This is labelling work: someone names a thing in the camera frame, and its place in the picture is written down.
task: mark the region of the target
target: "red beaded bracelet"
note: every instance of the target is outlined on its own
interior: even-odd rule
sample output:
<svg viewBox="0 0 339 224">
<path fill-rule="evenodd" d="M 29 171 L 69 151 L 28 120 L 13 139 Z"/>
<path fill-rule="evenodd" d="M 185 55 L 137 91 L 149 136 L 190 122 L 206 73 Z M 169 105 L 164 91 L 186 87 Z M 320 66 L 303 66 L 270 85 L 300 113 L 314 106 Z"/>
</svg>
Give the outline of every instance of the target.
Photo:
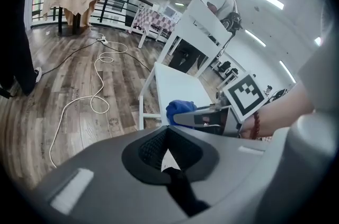
<svg viewBox="0 0 339 224">
<path fill-rule="evenodd" d="M 251 134 L 249 135 L 250 139 L 256 139 L 260 131 L 260 119 L 258 111 L 254 112 L 253 117 L 254 117 L 254 126 L 251 130 Z"/>
</svg>

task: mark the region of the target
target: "black backpack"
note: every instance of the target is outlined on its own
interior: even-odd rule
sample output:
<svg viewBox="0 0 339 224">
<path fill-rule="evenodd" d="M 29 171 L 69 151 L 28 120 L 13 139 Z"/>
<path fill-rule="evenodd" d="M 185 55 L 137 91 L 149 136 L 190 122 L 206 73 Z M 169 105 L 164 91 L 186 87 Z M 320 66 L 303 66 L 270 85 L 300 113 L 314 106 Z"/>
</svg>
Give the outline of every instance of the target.
<svg viewBox="0 0 339 224">
<path fill-rule="evenodd" d="M 233 12 L 229 13 L 226 18 L 221 20 L 221 23 L 228 32 L 235 34 L 240 28 L 242 29 L 242 18 L 239 13 L 236 12 L 236 2 L 234 0 Z"/>
</svg>

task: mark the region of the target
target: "black pants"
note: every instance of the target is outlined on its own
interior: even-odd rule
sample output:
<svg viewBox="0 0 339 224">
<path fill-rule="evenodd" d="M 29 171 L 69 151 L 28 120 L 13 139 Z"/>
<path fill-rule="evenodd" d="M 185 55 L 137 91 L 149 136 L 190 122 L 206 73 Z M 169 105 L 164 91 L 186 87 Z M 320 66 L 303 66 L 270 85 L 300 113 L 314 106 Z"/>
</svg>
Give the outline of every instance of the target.
<svg viewBox="0 0 339 224">
<path fill-rule="evenodd" d="M 183 73 L 187 73 L 201 54 L 202 52 L 197 48 L 190 45 L 187 41 L 181 40 L 179 46 L 175 49 L 173 58 L 168 66 L 182 71 Z"/>
<path fill-rule="evenodd" d="M 0 84 L 8 88 L 17 80 L 24 94 L 28 95 L 35 86 L 36 74 L 23 21 L 25 0 L 9 0 L 12 10 L 8 18 L 7 36 L 0 43 Z"/>
</svg>

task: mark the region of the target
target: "white sticker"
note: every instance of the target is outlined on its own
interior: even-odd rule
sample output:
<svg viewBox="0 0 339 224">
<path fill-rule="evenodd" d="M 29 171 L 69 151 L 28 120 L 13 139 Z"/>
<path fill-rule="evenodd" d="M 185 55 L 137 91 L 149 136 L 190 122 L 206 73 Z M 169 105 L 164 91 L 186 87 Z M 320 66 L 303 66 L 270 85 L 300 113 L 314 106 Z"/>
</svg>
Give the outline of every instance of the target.
<svg viewBox="0 0 339 224">
<path fill-rule="evenodd" d="M 239 76 L 222 90 L 241 122 L 267 102 L 266 95 L 249 72 Z"/>
</svg>

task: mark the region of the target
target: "white t-shirt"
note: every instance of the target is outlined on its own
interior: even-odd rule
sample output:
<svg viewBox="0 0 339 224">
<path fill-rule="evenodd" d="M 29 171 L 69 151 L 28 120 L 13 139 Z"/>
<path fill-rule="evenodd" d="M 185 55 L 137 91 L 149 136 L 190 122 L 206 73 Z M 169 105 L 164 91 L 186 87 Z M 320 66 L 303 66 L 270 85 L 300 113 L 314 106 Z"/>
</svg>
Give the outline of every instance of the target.
<svg viewBox="0 0 339 224">
<path fill-rule="evenodd" d="M 235 3 L 235 0 L 211 0 L 209 1 L 212 5 L 214 5 L 217 8 L 216 17 L 219 20 L 222 20 L 228 16 L 229 13 L 233 12 L 233 8 L 235 5 L 235 11 L 238 12 L 237 5 Z M 204 32 L 206 35 L 209 35 L 210 33 L 197 22 L 197 27 Z"/>
</svg>

